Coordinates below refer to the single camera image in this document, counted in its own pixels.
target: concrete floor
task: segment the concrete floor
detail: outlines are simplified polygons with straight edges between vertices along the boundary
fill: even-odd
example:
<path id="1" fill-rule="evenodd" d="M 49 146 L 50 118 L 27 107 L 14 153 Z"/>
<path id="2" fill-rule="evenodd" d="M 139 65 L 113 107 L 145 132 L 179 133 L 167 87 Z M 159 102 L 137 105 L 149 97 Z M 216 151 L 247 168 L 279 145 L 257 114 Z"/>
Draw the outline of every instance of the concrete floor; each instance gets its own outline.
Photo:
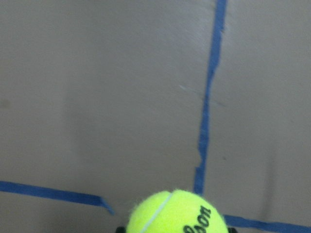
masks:
<path id="1" fill-rule="evenodd" d="M 0 232 L 114 232 L 151 193 L 192 190 L 214 10 L 0 3 L 0 181 L 116 211 L 0 192 Z M 224 214 L 310 225 L 310 12 L 308 0 L 228 2 L 205 184 Z"/>

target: blue tape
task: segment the blue tape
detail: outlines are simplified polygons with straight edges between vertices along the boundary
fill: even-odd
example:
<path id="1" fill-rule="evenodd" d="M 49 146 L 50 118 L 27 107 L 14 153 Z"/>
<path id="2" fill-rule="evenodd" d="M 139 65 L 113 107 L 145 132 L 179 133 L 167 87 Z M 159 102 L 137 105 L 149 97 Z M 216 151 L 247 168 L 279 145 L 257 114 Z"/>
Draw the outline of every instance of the blue tape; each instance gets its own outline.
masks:
<path id="1" fill-rule="evenodd" d="M 280 222 L 261 222 L 230 215 L 224 217 L 227 225 L 232 227 L 256 228 L 262 231 L 279 233 L 311 233 L 311 227 Z"/>
<path id="2" fill-rule="evenodd" d="M 112 208 L 104 201 L 103 198 L 95 195 L 75 193 L 70 191 L 63 191 L 51 188 L 44 188 L 26 184 L 12 183 L 0 181 L 0 191 L 17 193 L 41 198 L 49 198 L 55 200 L 64 200 L 75 203 L 81 203 L 86 205 L 101 206 L 108 210 L 108 212 L 114 215 Z"/>
<path id="3" fill-rule="evenodd" d="M 204 190 L 206 161 L 207 161 L 207 149 L 209 145 L 209 98 L 211 84 L 214 78 L 215 70 L 220 60 L 220 49 L 222 40 L 222 31 L 225 23 L 225 9 L 226 0 L 217 0 L 217 6 L 215 10 L 214 29 L 212 35 L 211 49 L 209 55 L 209 64 L 207 70 L 207 86 L 205 92 L 205 99 L 203 104 L 203 114 L 200 128 L 199 137 L 199 152 L 201 156 L 201 164 L 196 167 L 196 173 L 194 178 L 193 191 L 196 194 L 202 195 Z"/>

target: horizontal blue tape line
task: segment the horizontal blue tape line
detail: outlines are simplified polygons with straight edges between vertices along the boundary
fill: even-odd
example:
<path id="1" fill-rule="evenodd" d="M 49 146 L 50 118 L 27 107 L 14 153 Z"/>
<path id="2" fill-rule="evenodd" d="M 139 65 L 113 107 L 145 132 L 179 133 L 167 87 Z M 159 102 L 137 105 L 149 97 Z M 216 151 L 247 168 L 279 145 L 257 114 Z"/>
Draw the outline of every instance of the horizontal blue tape line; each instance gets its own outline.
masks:
<path id="1" fill-rule="evenodd" d="M 95 205 L 106 208 L 110 214 L 114 214 L 112 208 L 104 201 L 103 198 L 95 195 L 75 193 L 70 191 L 57 190 L 52 188 L 44 188 L 20 183 L 12 183 L 0 181 L 0 191 L 17 193 L 41 198 L 49 198 L 55 200 L 64 200 L 86 205 Z"/>
<path id="2" fill-rule="evenodd" d="M 206 173 L 206 163 L 207 163 L 207 153 L 209 145 L 209 98 L 211 84 L 214 78 L 216 68 L 220 60 L 220 50 L 221 50 L 221 40 L 222 31 L 224 29 L 225 23 L 225 9 L 226 0 L 217 0 L 215 17 L 214 17 L 214 28 L 211 39 L 211 48 L 209 54 L 209 62 L 207 69 L 207 85 L 205 91 L 205 98 L 203 103 L 202 120 L 200 127 L 199 136 L 199 152 L 201 156 L 201 164 L 196 167 L 196 173 L 194 177 L 194 188 L 193 191 L 196 194 L 202 195 L 205 183 L 205 173 Z"/>
<path id="3" fill-rule="evenodd" d="M 281 222 L 261 222 L 230 215 L 224 217 L 227 225 L 232 227 L 256 228 L 266 232 L 279 233 L 311 233 L 311 227 Z"/>

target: tennis ball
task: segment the tennis ball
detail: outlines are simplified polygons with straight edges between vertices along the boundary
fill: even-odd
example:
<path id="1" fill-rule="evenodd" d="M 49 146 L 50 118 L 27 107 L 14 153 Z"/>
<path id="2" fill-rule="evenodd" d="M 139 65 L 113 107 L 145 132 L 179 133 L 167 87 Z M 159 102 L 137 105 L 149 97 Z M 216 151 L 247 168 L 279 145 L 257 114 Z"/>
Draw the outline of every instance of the tennis ball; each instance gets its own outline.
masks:
<path id="1" fill-rule="evenodd" d="M 175 190 L 153 194 L 136 207 L 126 233 L 228 233 L 228 229 L 202 197 Z"/>

